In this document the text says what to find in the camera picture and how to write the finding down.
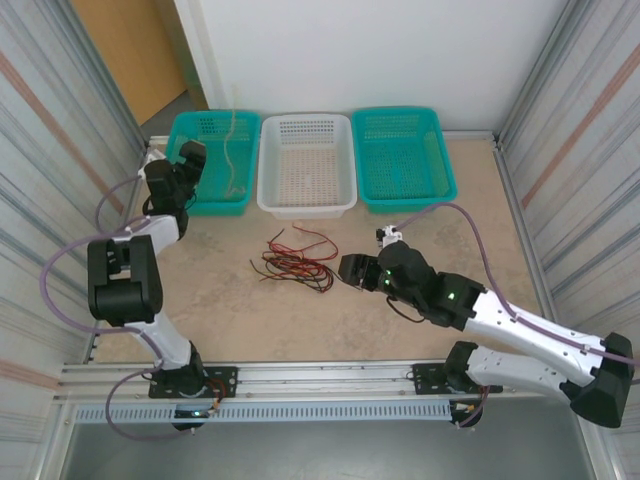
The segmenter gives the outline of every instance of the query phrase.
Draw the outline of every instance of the beige floor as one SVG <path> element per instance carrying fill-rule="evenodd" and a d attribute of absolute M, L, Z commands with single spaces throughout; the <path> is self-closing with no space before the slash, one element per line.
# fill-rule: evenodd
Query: beige floor
<path fill-rule="evenodd" d="M 526 309 L 538 307 L 507 206 L 490 144 L 450 141 L 458 182 L 458 204 L 469 210 L 486 243 L 494 274 L 507 298 Z M 341 254 L 376 255 L 375 229 L 406 218 L 372 215 L 362 203 L 336 220 L 302 220 L 334 240 Z M 456 340 L 473 339 L 429 323 L 414 325 L 396 316 L 382 294 L 358 292 L 337 283 L 318 294 L 291 282 L 258 282 L 249 259 L 286 227 L 290 246 L 310 242 L 251 202 L 242 217 L 193 217 L 185 237 L 158 258 L 165 309 L 178 330 L 206 361 L 305 361 L 444 358 Z M 436 270 L 488 281 L 471 229 L 451 209 L 439 209 L 404 230 Z M 339 257 L 330 262 L 337 270 Z M 499 348 L 497 342 L 482 339 Z M 100 339 L 98 362 L 147 360 L 126 335 Z"/>

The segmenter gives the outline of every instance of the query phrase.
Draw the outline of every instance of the corrugated metal wall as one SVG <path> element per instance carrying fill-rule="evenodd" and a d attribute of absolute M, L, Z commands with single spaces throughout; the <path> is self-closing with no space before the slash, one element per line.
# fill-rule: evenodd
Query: corrugated metal wall
<path fill-rule="evenodd" d="M 0 3 L 0 478 L 23 478 L 64 362 L 87 338 L 40 300 L 45 261 L 95 232 L 93 209 L 140 164 L 143 140 L 102 62 L 65 2 Z M 104 208 L 123 214 L 131 189 Z M 52 290 L 74 318 L 87 309 L 85 252 L 52 272 Z"/>
<path fill-rule="evenodd" d="M 640 356 L 640 2 L 581 2 L 500 140 L 560 323 Z M 640 477 L 640 387 L 612 431 Z"/>

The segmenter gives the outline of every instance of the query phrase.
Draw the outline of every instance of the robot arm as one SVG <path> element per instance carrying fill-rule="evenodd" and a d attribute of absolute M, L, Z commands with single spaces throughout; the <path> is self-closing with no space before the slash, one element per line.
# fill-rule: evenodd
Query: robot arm
<path fill-rule="evenodd" d="M 201 392 L 204 370 L 193 344 L 173 326 L 162 309 L 163 292 L 156 255 L 177 242 L 186 232 L 187 202 L 195 193 L 206 161 L 204 145 L 187 142 L 180 150 L 184 163 L 166 159 L 144 167 L 150 196 L 144 204 L 146 223 L 126 229 L 87 247 L 89 309 L 112 327 L 132 327 L 138 341 L 160 366 L 154 381 L 157 390 L 184 396 Z M 161 353 L 141 338 L 153 340 Z"/>
<path fill-rule="evenodd" d="M 393 226 L 378 230 L 377 238 L 383 247 L 377 257 L 342 257 L 339 273 L 346 283 L 381 291 L 435 325 L 493 337 L 528 355 L 458 342 L 444 366 L 448 384 L 464 391 L 480 385 L 535 391 L 568 403 L 594 423 L 620 426 L 634 369 L 593 350 L 633 358 L 628 339 L 615 333 L 605 339 L 583 334 L 508 305 L 517 316 L 512 318 L 495 292 L 462 275 L 436 273 Z"/>

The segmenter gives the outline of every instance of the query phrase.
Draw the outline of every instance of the wire bundle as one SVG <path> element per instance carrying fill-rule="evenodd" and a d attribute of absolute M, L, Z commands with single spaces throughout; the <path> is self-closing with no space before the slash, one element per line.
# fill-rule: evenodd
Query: wire bundle
<path fill-rule="evenodd" d="M 249 260 L 253 269 L 263 276 L 260 281 L 263 280 L 291 280 L 297 283 L 301 283 L 305 287 L 309 287 L 318 293 L 327 292 L 334 283 L 334 277 L 336 276 L 333 270 L 328 266 L 320 263 L 328 260 L 333 260 L 338 256 L 338 247 L 329 237 L 318 232 L 311 230 L 305 230 L 304 228 L 293 226 L 296 230 L 311 235 L 317 235 L 322 237 L 321 240 L 316 243 L 312 243 L 303 248 L 291 248 L 282 243 L 276 242 L 278 237 L 284 232 L 284 228 L 280 230 L 280 233 L 267 242 L 269 246 L 268 250 L 262 252 L 261 260 L 264 262 L 264 268 L 268 273 L 258 270 L 252 260 Z M 308 250 L 319 247 L 320 245 L 331 245 L 333 247 L 333 253 L 321 258 L 308 257 L 305 252 Z"/>

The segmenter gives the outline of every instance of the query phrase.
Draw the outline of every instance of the wooden door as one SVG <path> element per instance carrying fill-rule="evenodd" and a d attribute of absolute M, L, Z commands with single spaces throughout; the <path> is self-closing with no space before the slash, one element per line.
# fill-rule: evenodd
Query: wooden door
<path fill-rule="evenodd" d="M 186 90 L 154 0 L 72 0 L 138 123 Z"/>

